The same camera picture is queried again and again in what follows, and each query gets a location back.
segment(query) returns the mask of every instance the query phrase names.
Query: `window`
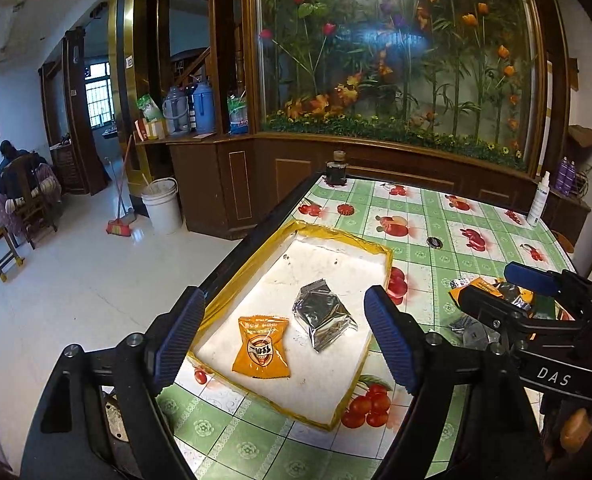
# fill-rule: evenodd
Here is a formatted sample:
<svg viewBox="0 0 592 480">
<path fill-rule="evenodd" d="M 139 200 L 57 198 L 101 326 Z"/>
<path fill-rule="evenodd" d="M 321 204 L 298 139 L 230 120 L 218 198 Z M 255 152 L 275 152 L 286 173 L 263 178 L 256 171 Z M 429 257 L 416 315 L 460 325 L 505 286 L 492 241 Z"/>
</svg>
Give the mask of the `window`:
<svg viewBox="0 0 592 480">
<path fill-rule="evenodd" d="M 114 120 L 112 82 L 109 79 L 109 63 L 96 63 L 85 67 L 87 109 L 92 128 Z"/>
</svg>

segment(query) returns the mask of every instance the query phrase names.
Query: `metal screw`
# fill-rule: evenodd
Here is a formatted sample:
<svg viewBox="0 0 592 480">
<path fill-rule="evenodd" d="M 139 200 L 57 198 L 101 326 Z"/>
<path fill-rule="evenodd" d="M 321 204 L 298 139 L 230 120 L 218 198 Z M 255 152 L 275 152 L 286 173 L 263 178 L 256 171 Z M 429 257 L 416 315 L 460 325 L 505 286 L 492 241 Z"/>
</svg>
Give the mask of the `metal screw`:
<svg viewBox="0 0 592 480">
<path fill-rule="evenodd" d="M 127 346 L 138 346 L 140 343 L 143 342 L 145 336 L 143 336 L 140 332 L 134 332 L 133 334 L 129 334 L 125 339 Z"/>
<path fill-rule="evenodd" d="M 437 332 L 428 332 L 425 335 L 425 341 L 431 346 L 438 346 L 442 343 L 442 336 Z"/>
<path fill-rule="evenodd" d="M 76 355 L 78 353 L 79 350 L 80 350 L 80 346 L 77 344 L 73 344 L 73 345 L 67 346 L 62 351 L 62 353 L 65 357 L 73 357 L 74 355 Z"/>
<path fill-rule="evenodd" d="M 502 345 L 500 343 L 491 343 L 489 345 L 489 349 L 490 349 L 491 353 L 494 355 L 504 354 L 504 348 L 502 347 Z"/>
</svg>

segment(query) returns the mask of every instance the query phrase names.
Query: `white spray bottle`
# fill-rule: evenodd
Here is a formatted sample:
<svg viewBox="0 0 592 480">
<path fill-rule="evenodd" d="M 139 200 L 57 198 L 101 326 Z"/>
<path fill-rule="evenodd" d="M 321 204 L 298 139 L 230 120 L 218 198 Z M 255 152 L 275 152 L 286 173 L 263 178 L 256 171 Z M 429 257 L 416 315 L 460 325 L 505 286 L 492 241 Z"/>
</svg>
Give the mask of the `white spray bottle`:
<svg viewBox="0 0 592 480">
<path fill-rule="evenodd" d="M 549 172 L 544 172 L 544 177 L 536 188 L 536 195 L 534 201 L 531 203 L 531 209 L 527 215 L 527 223 L 531 227 L 535 227 L 540 220 L 540 216 L 544 211 L 544 205 L 546 204 L 546 198 L 549 196 Z"/>
</svg>

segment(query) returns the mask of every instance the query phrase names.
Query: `yellow tape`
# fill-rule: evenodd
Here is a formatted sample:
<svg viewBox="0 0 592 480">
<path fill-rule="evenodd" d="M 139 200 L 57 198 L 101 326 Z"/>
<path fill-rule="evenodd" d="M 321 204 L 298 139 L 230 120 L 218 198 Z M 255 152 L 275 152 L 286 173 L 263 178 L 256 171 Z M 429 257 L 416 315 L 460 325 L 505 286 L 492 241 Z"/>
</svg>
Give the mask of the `yellow tape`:
<svg viewBox="0 0 592 480">
<path fill-rule="evenodd" d="M 280 245 L 291 235 L 294 234 L 301 234 L 306 237 L 312 238 L 321 238 L 324 240 L 336 240 L 343 244 L 350 245 L 352 247 L 359 248 L 363 251 L 366 251 L 369 254 L 384 254 L 385 255 L 385 281 L 381 285 L 384 288 L 387 288 L 387 284 L 389 283 L 389 275 L 391 273 L 391 266 L 394 261 L 394 253 L 388 247 L 384 247 L 380 244 L 376 244 L 373 242 L 368 242 L 367 240 L 363 240 L 362 238 L 358 238 L 357 236 L 347 233 L 345 231 L 341 231 L 339 229 L 335 229 L 332 227 L 322 226 L 322 225 L 315 225 L 315 224 L 308 224 L 306 222 L 302 222 L 300 220 L 294 220 L 283 224 L 274 234 L 272 234 L 269 238 L 267 238 L 266 242 L 262 244 L 258 250 L 238 269 L 238 272 L 229 280 L 229 283 L 225 285 L 222 290 L 216 295 L 216 297 L 212 300 L 212 302 L 207 306 L 205 309 L 205 316 L 202 319 L 202 323 L 198 329 L 196 337 L 193 340 L 193 344 L 191 348 L 187 352 L 189 358 L 196 362 L 200 367 L 202 367 L 207 373 L 213 373 L 218 379 L 225 381 L 226 383 L 231 383 L 236 388 L 243 390 L 247 394 L 252 394 L 260 399 L 264 400 L 268 404 L 270 404 L 274 409 L 278 410 L 281 413 L 284 413 L 291 418 L 295 418 L 296 420 L 300 420 L 305 422 L 306 424 L 310 424 L 312 426 L 316 426 L 318 428 L 322 428 L 323 430 L 332 430 L 338 424 L 343 412 L 346 409 L 349 400 L 351 399 L 351 394 L 353 393 L 356 384 L 358 384 L 358 379 L 361 376 L 362 367 L 365 364 L 365 360 L 367 359 L 367 353 L 369 351 L 369 345 L 365 345 L 365 349 L 361 359 L 361 365 L 358 368 L 356 376 L 354 377 L 351 387 L 347 390 L 345 396 L 338 404 L 333 414 L 333 419 L 330 424 L 320 424 L 319 422 L 315 422 L 313 420 L 309 420 L 304 416 L 298 415 L 298 413 L 293 413 L 290 410 L 285 410 L 281 406 L 277 405 L 275 402 L 272 402 L 266 397 L 259 396 L 247 390 L 246 388 L 242 387 L 240 384 L 233 383 L 229 379 L 225 378 L 223 375 L 218 373 L 217 370 L 213 370 L 209 365 L 202 363 L 198 357 L 193 353 L 193 349 L 200 343 L 202 337 L 205 335 L 205 331 L 215 322 L 217 322 L 224 314 L 227 313 L 228 307 L 230 304 L 236 299 L 237 295 L 245 288 L 247 283 L 252 280 L 253 276 L 258 272 L 258 270 L 263 266 L 266 260 L 271 257 L 272 254 L 280 247 Z"/>
</svg>

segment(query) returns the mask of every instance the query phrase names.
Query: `white bucket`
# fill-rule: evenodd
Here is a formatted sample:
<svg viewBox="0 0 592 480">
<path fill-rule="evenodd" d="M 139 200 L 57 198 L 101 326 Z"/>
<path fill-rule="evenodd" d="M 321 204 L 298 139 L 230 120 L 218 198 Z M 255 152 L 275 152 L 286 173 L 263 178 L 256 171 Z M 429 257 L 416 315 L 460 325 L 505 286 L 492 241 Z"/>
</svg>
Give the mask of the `white bucket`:
<svg viewBox="0 0 592 480">
<path fill-rule="evenodd" d="M 142 202 L 147 207 L 154 232 L 158 235 L 169 235 L 183 225 L 177 193 L 178 183 L 175 178 L 155 180 L 142 192 Z"/>
</svg>

